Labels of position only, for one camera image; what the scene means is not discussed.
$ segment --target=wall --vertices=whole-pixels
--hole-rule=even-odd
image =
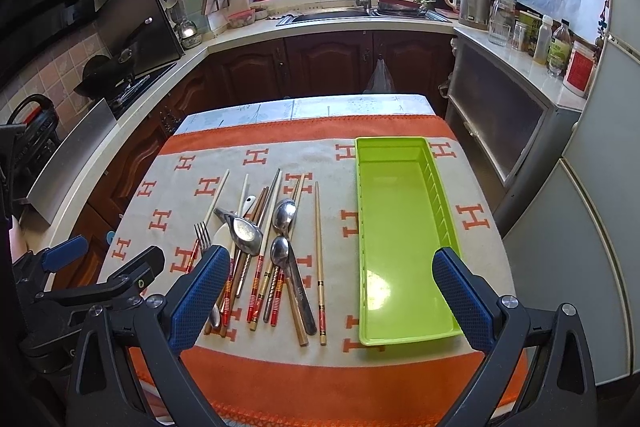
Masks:
[[[0,90],[0,122],[6,123],[28,95],[40,93],[56,106],[60,117],[58,135],[65,137],[89,110],[90,100],[73,90],[80,83],[87,60],[98,54],[109,52],[92,24],[50,46]],[[31,103],[23,109],[17,122],[22,122],[35,107]]]

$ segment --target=green plastic tray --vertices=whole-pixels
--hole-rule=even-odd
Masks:
[[[462,333],[431,274],[436,250],[458,240],[429,144],[421,137],[356,139],[360,342]]]

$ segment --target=screw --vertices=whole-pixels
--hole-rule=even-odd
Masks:
[[[569,315],[569,316],[576,314],[575,307],[569,303],[562,305],[562,311],[564,312],[565,315]]]
[[[91,317],[97,317],[98,315],[100,315],[102,313],[102,305],[101,304],[94,304],[93,306],[91,306],[89,308],[89,315]]]
[[[505,295],[500,299],[505,308],[516,308],[518,305],[518,300],[513,295]]]
[[[164,297],[162,297],[158,293],[154,293],[153,295],[149,295],[146,298],[146,305],[150,308],[158,308],[164,302]]]

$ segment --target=blue gripper pad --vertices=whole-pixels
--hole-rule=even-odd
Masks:
[[[495,344],[493,317],[476,295],[470,281],[451,258],[451,255],[458,256],[450,248],[446,250],[450,250],[449,255],[445,249],[441,249],[433,256],[431,263],[433,280],[438,285],[471,347],[487,355]]]
[[[229,275],[229,265],[229,253],[226,248],[210,247],[193,271],[188,275],[182,275],[176,281],[175,285],[182,278],[193,276],[170,316],[171,331],[167,343],[176,356],[196,343],[209,312],[224,289]]]
[[[42,269],[46,272],[55,273],[72,261],[82,257],[88,250],[89,243],[84,237],[78,235],[44,252],[41,261]]]

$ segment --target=tablecloth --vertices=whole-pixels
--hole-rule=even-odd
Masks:
[[[462,148],[436,116],[347,116],[246,124],[170,138],[127,209],[100,280],[148,245],[164,251],[164,272],[147,295],[165,293],[186,269],[193,225],[203,219],[225,169],[219,206],[235,209],[245,174],[250,193],[284,172],[281,195],[305,174],[293,245],[312,309],[318,309],[314,264],[313,183],[321,191],[328,345],[318,336],[300,347],[284,299],[275,328],[246,321],[250,288],[236,301],[226,338],[201,335],[181,357],[225,419],[251,425],[430,425],[439,420],[482,360],[464,336],[428,343],[365,347],[358,342],[358,215],[354,138],[427,138],[456,224],[463,260],[499,295],[513,294],[494,220]],[[212,232],[220,226],[212,219]],[[255,262],[250,270],[254,274]],[[143,357],[139,376],[151,383]],[[521,360],[503,397],[524,381]]]

